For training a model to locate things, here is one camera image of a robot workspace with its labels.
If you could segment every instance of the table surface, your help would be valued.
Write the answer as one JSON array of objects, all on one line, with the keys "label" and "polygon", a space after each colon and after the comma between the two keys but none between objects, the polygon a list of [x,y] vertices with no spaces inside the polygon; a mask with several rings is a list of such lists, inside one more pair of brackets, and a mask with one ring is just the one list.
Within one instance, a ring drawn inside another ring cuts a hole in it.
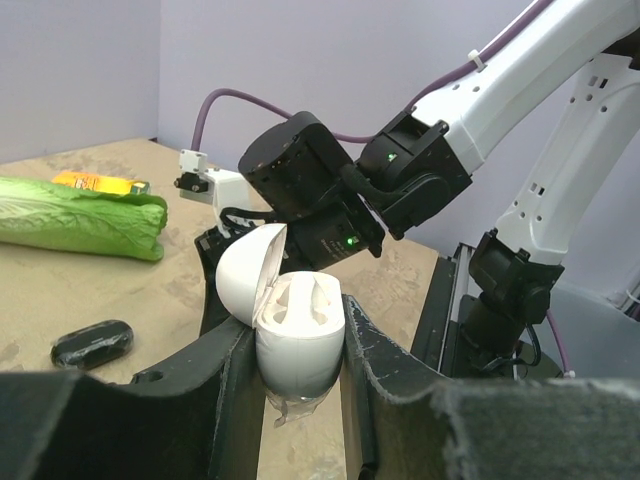
[{"label": "table surface", "polygon": [[[213,214],[208,205],[180,198],[173,186],[180,174],[178,152],[145,139],[0,165],[0,175],[47,180],[63,170],[150,182],[152,193],[169,204],[159,238],[165,257],[152,264],[0,244],[0,370],[51,370],[49,352],[57,338],[120,319],[133,327],[132,352],[91,374],[128,383],[137,371],[197,338],[204,278],[193,240],[211,228]],[[254,194],[253,201],[258,205],[261,199]],[[437,256],[414,242],[387,239],[382,258],[361,252],[325,271],[341,281],[343,292],[354,295],[381,330],[409,349]],[[277,430],[271,425],[276,412],[267,408],[259,478],[305,478],[302,471],[344,478],[338,390],[311,417]],[[310,435],[311,429],[319,435]]]}]

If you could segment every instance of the white bracket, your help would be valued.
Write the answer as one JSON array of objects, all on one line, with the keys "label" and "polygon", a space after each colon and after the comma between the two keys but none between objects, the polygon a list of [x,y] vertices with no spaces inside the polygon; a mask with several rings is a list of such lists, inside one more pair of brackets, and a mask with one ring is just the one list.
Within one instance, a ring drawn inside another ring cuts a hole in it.
[{"label": "white bracket", "polygon": [[[249,183],[237,172],[210,167],[206,153],[182,150],[179,162],[182,173],[194,173],[209,186],[205,192],[180,190],[180,196],[213,206],[216,226],[228,238],[229,228],[220,219],[220,213],[226,207],[252,210]],[[244,219],[234,217],[234,221],[248,226]]]}]

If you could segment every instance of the yellow package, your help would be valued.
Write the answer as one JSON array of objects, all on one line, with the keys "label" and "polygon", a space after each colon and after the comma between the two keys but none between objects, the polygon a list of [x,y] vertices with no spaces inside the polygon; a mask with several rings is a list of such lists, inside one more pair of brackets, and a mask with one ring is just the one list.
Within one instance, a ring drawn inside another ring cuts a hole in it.
[{"label": "yellow package", "polygon": [[53,183],[68,187],[93,190],[94,192],[115,193],[149,193],[149,183],[141,180],[127,180],[118,177],[106,177],[95,173],[62,172],[53,179]]}]

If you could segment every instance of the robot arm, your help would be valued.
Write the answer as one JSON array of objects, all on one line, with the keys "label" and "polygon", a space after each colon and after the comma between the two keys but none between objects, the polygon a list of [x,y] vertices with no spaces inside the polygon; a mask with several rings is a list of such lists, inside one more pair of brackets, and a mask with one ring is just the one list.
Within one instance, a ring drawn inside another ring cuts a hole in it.
[{"label": "robot arm", "polygon": [[640,128],[639,27],[640,0],[555,0],[486,64],[480,54],[476,71],[400,112],[355,165],[301,112],[256,139],[239,171],[289,225],[285,255],[297,263],[321,269],[365,248],[379,256],[384,231],[368,209],[402,238],[582,68],[551,142],[470,264],[483,294],[465,335],[510,356],[524,328],[543,321],[575,226]]},{"label": "robot arm", "polygon": [[401,112],[357,162],[376,188],[403,192],[397,206],[374,206],[390,233],[401,238],[444,208],[515,125],[638,26],[636,0],[556,0],[478,71]]},{"label": "robot arm", "polygon": [[462,335],[484,358],[510,357],[526,326],[544,320],[575,227],[640,129],[638,27],[635,0],[556,0],[487,65],[401,113],[358,161],[372,185],[404,189],[398,203],[408,208],[372,205],[398,238],[466,188],[502,138],[581,68],[550,143],[471,259],[483,293]]}]

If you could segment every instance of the cable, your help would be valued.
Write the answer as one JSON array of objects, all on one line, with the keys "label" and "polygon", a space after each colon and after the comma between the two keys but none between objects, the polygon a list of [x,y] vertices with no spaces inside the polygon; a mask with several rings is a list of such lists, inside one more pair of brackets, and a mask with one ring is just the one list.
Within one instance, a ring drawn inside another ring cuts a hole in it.
[{"label": "cable", "polygon": [[533,345],[533,362],[526,363],[524,360],[520,360],[523,365],[527,365],[529,367],[537,367],[538,365],[540,365],[540,361],[542,360],[542,349],[540,348],[540,340],[538,340],[538,335],[536,334],[536,330],[533,328],[533,325],[527,325],[527,333],[529,334],[529,338],[531,339],[531,345]]},{"label": "cable", "polygon": [[402,194],[396,192],[383,192],[369,183],[354,163],[347,163],[340,167],[340,178],[350,190],[362,195],[365,199],[373,204],[384,205],[390,202],[396,202],[402,197]]},{"label": "cable", "polygon": [[533,361],[531,363],[525,362],[522,357],[520,357],[520,353],[522,351],[522,347],[520,346],[519,349],[516,350],[515,358],[513,356],[496,357],[482,367],[480,371],[483,373],[490,373],[503,365],[524,365],[527,367],[528,373],[528,367],[537,367],[540,365],[540,362],[542,361],[542,349],[540,348],[540,341],[538,340],[538,335],[536,334],[533,325],[527,325],[527,333],[529,334],[531,345],[533,346]]},{"label": "cable", "polygon": [[[483,62],[487,63],[496,54],[506,47],[509,42],[511,42],[514,38],[516,38],[525,28],[531,24],[538,16],[553,3],[553,0],[538,0],[535,3],[531,4],[530,7],[522,14],[520,17],[513,22],[513,24],[505,30],[502,35],[497,37],[493,43],[490,43],[485,48],[482,49],[478,58]],[[469,61],[464,65],[456,68],[455,70],[443,75],[439,79],[427,85],[423,88],[415,97],[411,99],[409,104],[407,105],[407,109],[411,109],[418,101],[439,88],[444,87],[445,85],[460,80],[462,77],[469,75],[471,72],[476,70],[478,65]]]},{"label": "cable", "polygon": [[562,337],[560,336],[560,330],[558,329],[558,324],[553,314],[551,313],[551,310],[547,310],[547,320],[549,321],[549,326],[551,327],[553,337],[556,339],[556,345],[558,345],[558,352],[560,352],[560,360],[562,361],[562,370],[564,371],[564,376],[575,378],[576,372],[571,369],[571,366],[569,364],[569,355],[567,355],[567,349],[564,346],[564,342],[562,341]]},{"label": "cable", "polygon": [[[282,110],[281,108],[276,107],[275,105],[269,102],[266,102],[258,97],[254,97],[253,95],[250,95],[248,93],[241,92],[240,90],[234,90],[233,88],[219,88],[211,92],[209,95],[207,95],[207,98],[204,99],[204,102],[200,107],[200,113],[198,113],[196,126],[193,130],[193,140],[191,140],[191,150],[195,150],[196,152],[200,151],[200,145],[202,144],[202,134],[204,132],[204,124],[207,121],[207,115],[209,114],[209,109],[211,108],[211,105],[213,105],[213,102],[215,102],[220,97],[239,98],[240,100],[253,103],[254,105],[257,105],[266,110],[269,110],[270,112],[275,113],[276,115],[280,115],[281,117],[286,118],[287,120],[293,116],[286,110]],[[372,136],[353,137],[351,135],[343,135],[342,133],[335,133],[335,132],[331,132],[331,133],[338,140],[341,140],[343,142],[348,142],[348,143],[367,143],[371,139],[373,139]]]},{"label": "cable", "polygon": [[237,207],[225,207],[220,212],[221,215],[230,215],[240,218],[248,218],[250,220],[265,220],[274,221],[276,218],[275,212],[258,212],[255,210],[245,210]]},{"label": "cable", "polygon": [[[513,22],[513,24],[507,28],[500,36],[498,36],[495,41],[487,45],[482,49],[482,52],[478,55],[478,58],[487,63],[491,60],[500,50],[502,50],[505,46],[509,44],[516,36],[518,36],[531,22],[533,22],[538,16],[553,3],[553,0],[537,0],[535,3],[531,4],[530,7],[520,15],[520,17]],[[448,83],[455,82],[456,80],[460,80],[465,75],[473,72],[477,68],[477,65],[473,61],[469,61],[464,65],[456,68],[455,70],[443,75],[438,78],[434,82],[431,82],[425,88],[423,88],[407,105],[408,109],[411,109],[421,98],[428,95],[429,93],[437,90],[438,88],[442,88]],[[282,110],[275,105],[266,102],[258,97],[254,97],[251,94],[242,92],[240,90],[235,90],[233,88],[219,88],[214,90],[207,98],[204,99],[202,106],[200,107],[200,112],[198,113],[198,119],[196,120],[196,125],[193,131],[193,140],[191,141],[191,150],[200,151],[200,146],[202,144],[202,135],[204,133],[204,126],[207,121],[207,115],[209,114],[209,110],[211,109],[211,105],[220,97],[235,97],[240,100],[247,101],[249,103],[253,103],[259,107],[262,107],[266,110],[269,110],[276,115],[279,115],[283,118],[289,119],[292,115],[286,110]],[[373,140],[374,136],[367,137],[354,137],[351,135],[344,135],[341,133],[333,133],[333,136],[338,140],[348,143],[369,143]]]},{"label": "cable", "polygon": [[238,217],[246,220],[264,220],[265,223],[272,223],[276,220],[275,212],[256,212],[236,207],[223,208],[220,212],[220,220],[222,220],[222,223],[227,228],[240,233],[250,232],[255,228],[255,225],[242,225],[241,223],[232,220],[230,217]]}]

